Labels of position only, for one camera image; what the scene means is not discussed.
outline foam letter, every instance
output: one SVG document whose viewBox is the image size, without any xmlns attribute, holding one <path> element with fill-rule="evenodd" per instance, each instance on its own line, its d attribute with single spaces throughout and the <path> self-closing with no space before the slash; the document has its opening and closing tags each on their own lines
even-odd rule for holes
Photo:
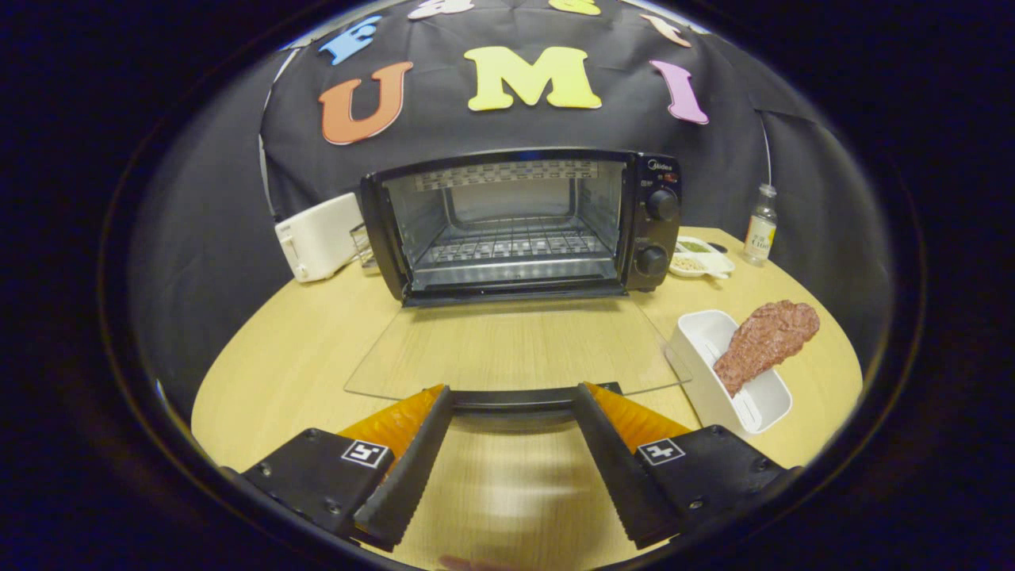
<svg viewBox="0 0 1015 571">
<path fill-rule="evenodd" d="M 402 113 L 402 83 L 405 72 L 412 69 L 412 62 L 401 62 L 382 67 L 373 77 L 380 82 L 381 100 L 378 110 L 366 119 L 352 118 L 352 91 L 360 81 L 350 79 L 321 93 L 318 98 L 324 103 L 321 132 L 328 142 L 349 144 L 384 131 Z"/>
<path fill-rule="evenodd" d="M 554 106 L 599 109 L 603 100 L 592 92 L 585 74 L 588 54 L 574 48 L 550 47 L 529 65 L 518 54 L 502 46 L 477 48 L 465 53 L 465 59 L 476 62 L 476 96 L 469 99 L 472 111 L 507 109 L 515 97 L 503 91 L 506 82 L 526 104 L 536 104 L 553 81 L 553 90 L 546 96 Z"/>
<path fill-rule="evenodd" d="M 699 125 L 708 124 L 708 116 L 705 115 L 694 98 L 694 90 L 691 89 L 691 74 L 680 66 L 661 61 L 652 60 L 649 63 L 656 66 L 663 72 L 663 79 L 670 89 L 670 106 L 667 111 L 677 119 L 690 121 Z"/>
<path fill-rule="evenodd" d="M 595 0 L 550 0 L 550 6 L 565 12 L 598 16 L 600 9 Z"/>
<path fill-rule="evenodd" d="M 381 16 L 370 16 L 364 19 L 363 21 L 336 35 L 331 42 L 321 46 L 321 49 L 318 50 L 318 52 L 323 52 L 325 50 L 331 52 L 331 55 L 334 56 L 331 60 L 331 65 L 338 65 L 342 63 L 343 61 L 349 59 L 349 56 L 355 54 L 359 50 L 362 50 L 374 41 L 373 35 L 378 28 L 373 24 L 380 19 Z"/>
<path fill-rule="evenodd" d="M 409 19 L 418 20 L 436 14 L 457 14 L 474 7 L 470 0 L 427 0 L 409 12 Z"/>
<path fill-rule="evenodd" d="M 666 23 L 666 20 L 664 20 L 663 18 L 659 16 L 650 16 L 649 14 L 640 14 L 640 15 L 642 18 L 651 21 L 652 25 L 656 27 L 656 31 L 662 33 L 663 37 L 669 40 L 670 42 L 673 42 L 678 46 L 683 46 L 684 48 L 691 47 L 691 45 L 686 40 L 684 40 L 680 35 L 677 35 L 678 33 L 680 33 L 680 30 Z"/>
</svg>

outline white bowl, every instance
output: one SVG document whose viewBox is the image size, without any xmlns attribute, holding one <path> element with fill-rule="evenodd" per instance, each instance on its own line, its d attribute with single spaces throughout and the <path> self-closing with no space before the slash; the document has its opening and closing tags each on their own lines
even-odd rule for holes
<svg viewBox="0 0 1015 571">
<path fill-rule="evenodd" d="M 702 247 L 708 249 L 707 252 L 691 252 L 687 247 L 680 244 L 681 241 L 693 241 L 701 245 Z M 730 272 L 737 268 L 726 257 L 722 252 L 712 246 L 710 243 L 703 239 L 698 239 L 697 237 L 690 237 L 687 235 L 682 235 L 677 237 L 676 247 L 673 252 L 673 258 L 690 258 L 700 264 L 704 269 L 698 270 L 688 270 L 682 269 L 676 266 L 673 261 L 670 261 L 670 271 L 677 275 L 682 275 L 684 277 L 698 277 L 704 274 L 710 274 L 716 277 L 729 277 Z"/>
<path fill-rule="evenodd" d="M 688 313 L 677 320 L 670 339 L 674 353 L 667 359 L 679 359 L 690 371 L 691 380 L 681 386 L 697 413 L 701 426 L 721 425 L 737 436 L 748 439 L 771 428 L 793 408 L 793 396 L 773 369 L 744 383 L 730 398 L 713 370 L 716 361 L 730 348 L 738 325 L 719 310 Z"/>
</svg>

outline glass bottle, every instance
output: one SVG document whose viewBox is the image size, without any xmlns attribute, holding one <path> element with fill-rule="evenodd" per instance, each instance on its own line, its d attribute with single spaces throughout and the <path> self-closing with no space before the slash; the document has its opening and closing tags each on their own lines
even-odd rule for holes
<svg viewBox="0 0 1015 571">
<path fill-rule="evenodd" d="M 751 212 L 747 237 L 744 238 L 743 258 L 749 263 L 761 266 L 768 259 L 779 217 L 775 215 L 775 187 L 762 184 L 758 187 L 758 193 L 757 205 Z"/>
</svg>

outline raw meat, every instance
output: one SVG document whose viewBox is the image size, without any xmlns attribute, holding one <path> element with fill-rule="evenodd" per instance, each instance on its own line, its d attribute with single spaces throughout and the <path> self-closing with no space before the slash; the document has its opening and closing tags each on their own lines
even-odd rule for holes
<svg viewBox="0 0 1015 571">
<path fill-rule="evenodd" d="M 713 369 L 733 397 L 747 381 L 800 353 L 820 327 L 817 312 L 807 304 L 765 304 L 737 329 Z"/>
</svg>

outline oven knob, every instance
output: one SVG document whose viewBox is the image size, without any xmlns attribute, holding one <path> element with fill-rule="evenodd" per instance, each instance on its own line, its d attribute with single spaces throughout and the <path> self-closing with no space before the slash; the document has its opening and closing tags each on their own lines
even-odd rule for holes
<svg viewBox="0 0 1015 571">
<path fill-rule="evenodd" d="M 666 249 L 659 245 L 649 245 L 638 252 L 634 263 L 637 264 L 637 270 L 646 275 L 662 275 L 666 273 L 666 268 L 670 267 Z"/>
<path fill-rule="evenodd" d="M 649 195 L 646 207 L 649 209 L 649 215 L 657 220 L 670 221 L 677 215 L 680 203 L 677 201 L 677 195 L 664 186 Z"/>
</svg>

